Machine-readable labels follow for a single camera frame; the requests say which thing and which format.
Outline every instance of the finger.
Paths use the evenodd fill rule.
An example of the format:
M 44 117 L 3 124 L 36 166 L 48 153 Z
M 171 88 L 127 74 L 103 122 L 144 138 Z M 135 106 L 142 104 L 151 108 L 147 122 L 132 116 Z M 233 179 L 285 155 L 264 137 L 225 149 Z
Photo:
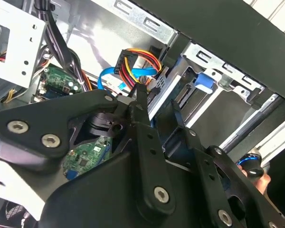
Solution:
M 270 176 L 267 173 L 265 173 L 259 180 L 255 182 L 255 187 L 260 191 L 260 193 L 264 194 L 270 181 L 271 181 Z
M 247 172 L 245 171 L 245 170 L 242 170 L 242 173 L 247 177 L 248 176 L 248 174 L 247 174 Z

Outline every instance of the rectangular cutout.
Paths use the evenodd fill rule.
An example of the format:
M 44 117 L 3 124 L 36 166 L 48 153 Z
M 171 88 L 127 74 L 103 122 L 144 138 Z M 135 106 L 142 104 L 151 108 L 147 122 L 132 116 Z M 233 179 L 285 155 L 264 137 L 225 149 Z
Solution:
M 249 82 L 249 80 L 250 80 L 249 77 L 245 76 L 245 77 L 243 77 L 242 80 L 243 80 L 244 82 L 248 83 L 249 85 L 252 85 L 251 82 Z
M 5 63 L 10 39 L 10 29 L 0 25 L 0 62 Z
M 225 64 L 223 65 L 223 68 L 224 68 L 225 70 L 227 70 L 228 72 L 233 73 L 233 71 L 230 69 L 230 65 L 229 65 L 229 64 L 225 63 Z
M 128 6 L 127 4 L 125 4 L 122 1 L 116 1 L 114 4 L 114 7 L 119 9 L 120 11 L 122 11 L 123 13 L 130 15 L 130 12 L 132 10 L 132 7 Z
M 209 62 L 208 60 L 212 59 L 211 56 L 207 55 L 202 51 L 199 51 L 196 57 L 199 58 L 200 60 L 203 60 L 205 63 L 208 63 Z
M 143 22 L 144 26 L 148 27 L 149 29 L 153 30 L 154 32 L 158 31 L 158 28 L 161 26 L 160 24 L 156 23 L 154 20 L 146 17 Z

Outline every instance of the orange wire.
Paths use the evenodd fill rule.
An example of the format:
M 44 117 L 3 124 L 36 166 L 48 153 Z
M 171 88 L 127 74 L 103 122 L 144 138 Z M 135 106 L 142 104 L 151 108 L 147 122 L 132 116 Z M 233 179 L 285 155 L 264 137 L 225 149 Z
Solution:
M 87 82 L 87 85 L 89 87 L 89 90 L 92 91 L 93 89 L 92 89 L 91 82 L 90 82 L 89 78 L 86 76 L 86 74 L 85 74 L 85 72 L 83 70 L 81 70 L 81 73 L 83 74 L 83 76 L 86 79 L 86 82 Z
M 157 64 L 158 64 L 158 67 L 154 67 L 153 64 L 151 64 L 149 61 L 149 63 L 154 67 L 154 69 L 157 69 L 158 71 L 161 71 L 162 70 L 162 65 L 160 63 L 160 61 L 150 52 L 148 51 L 144 51 L 144 50 L 139 50 L 139 49 L 133 49 L 133 48 L 130 48 L 128 49 L 129 51 L 132 51 L 134 53 L 138 53 L 138 54 L 144 54 L 144 55 L 147 55 L 148 57 L 150 57 L 151 59 L 153 59 Z
M 41 64 L 41 66 L 45 66 L 48 63 L 49 60 L 46 60 L 43 64 Z
M 145 57 L 143 57 L 143 56 L 139 56 L 139 57 L 141 57 L 141 58 L 143 58 L 144 60 L 146 60 L 148 63 L 151 64 L 151 66 L 152 66 L 157 72 L 159 72 L 158 67 L 156 67 L 150 60 L 148 60 L 147 58 L 145 58 Z

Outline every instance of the screw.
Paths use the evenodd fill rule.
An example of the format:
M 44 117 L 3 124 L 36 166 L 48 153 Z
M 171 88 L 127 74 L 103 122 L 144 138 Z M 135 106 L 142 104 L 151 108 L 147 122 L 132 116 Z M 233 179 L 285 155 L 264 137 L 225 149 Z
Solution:
M 9 122 L 7 127 L 10 132 L 16 134 L 22 134 L 29 129 L 29 126 L 25 122 L 17 120 Z
M 196 136 L 196 133 L 192 130 L 189 130 L 189 133 L 192 135 L 192 136 Z
M 232 220 L 231 217 L 229 216 L 229 214 L 224 211 L 224 210 L 219 210 L 218 211 L 218 216 L 220 218 L 220 220 L 225 223 L 226 226 L 231 227 L 232 226 Z
M 136 105 L 136 108 L 140 109 L 140 110 L 143 110 L 143 107 L 140 105 L 140 104 L 137 104 Z
M 56 148 L 60 145 L 60 139 L 54 134 L 46 134 L 41 138 L 42 144 L 49 148 Z
M 222 151 L 221 151 L 220 149 L 215 148 L 214 150 L 216 151 L 216 153 L 218 153 L 218 154 L 222 154 Z
M 105 97 L 105 99 L 108 100 L 108 101 L 113 101 L 113 98 L 110 97 L 110 96 L 104 96 L 104 97 Z
M 164 189 L 162 187 L 156 187 L 154 189 L 154 196 L 161 203 L 168 203 L 168 201 L 169 201 L 169 194 L 166 191 L 166 189 Z
M 268 224 L 270 228 L 277 228 L 277 226 L 272 221 L 270 221 Z

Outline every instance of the circuit board component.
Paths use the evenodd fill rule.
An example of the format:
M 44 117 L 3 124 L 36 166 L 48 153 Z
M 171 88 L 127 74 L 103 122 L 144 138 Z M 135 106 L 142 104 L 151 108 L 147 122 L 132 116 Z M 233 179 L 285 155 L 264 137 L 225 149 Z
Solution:
M 100 136 L 96 142 L 81 145 L 70 151 L 62 164 L 68 180 L 91 170 L 110 157 L 111 138 Z
M 81 92 L 81 85 L 73 77 L 63 69 L 50 65 L 40 76 L 36 96 L 48 100 Z

